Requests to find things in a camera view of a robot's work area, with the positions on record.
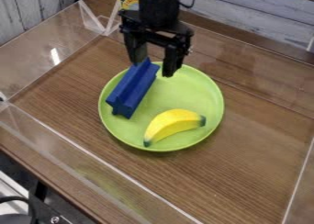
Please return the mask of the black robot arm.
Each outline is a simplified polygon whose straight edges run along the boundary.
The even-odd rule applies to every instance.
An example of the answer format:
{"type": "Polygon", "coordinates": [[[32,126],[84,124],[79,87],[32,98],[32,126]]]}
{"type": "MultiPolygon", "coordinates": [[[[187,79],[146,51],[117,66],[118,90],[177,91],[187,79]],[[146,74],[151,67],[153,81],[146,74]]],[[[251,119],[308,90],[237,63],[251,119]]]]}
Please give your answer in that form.
{"type": "Polygon", "coordinates": [[[191,8],[181,0],[139,0],[138,10],[123,9],[121,32],[127,55],[138,65],[149,57],[147,43],[165,49],[162,75],[173,77],[190,54],[194,30],[179,20],[179,8],[191,8]]]}

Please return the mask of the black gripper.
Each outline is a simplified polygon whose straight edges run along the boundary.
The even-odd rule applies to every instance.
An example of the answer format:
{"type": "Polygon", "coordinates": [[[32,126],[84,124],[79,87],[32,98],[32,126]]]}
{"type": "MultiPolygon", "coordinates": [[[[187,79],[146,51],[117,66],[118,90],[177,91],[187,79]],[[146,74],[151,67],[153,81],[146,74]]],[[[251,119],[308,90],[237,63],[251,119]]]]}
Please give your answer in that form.
{"type": "Polygon", "coordinates": [[[173,77],[189,54],[193,29],[179,20],[179,8],[191,8],[181,0],[139,0],[139,10],[119,12],[130,61],[138,65],[147,58],[147,43],[165,49],[162,76],[173,77]]]}

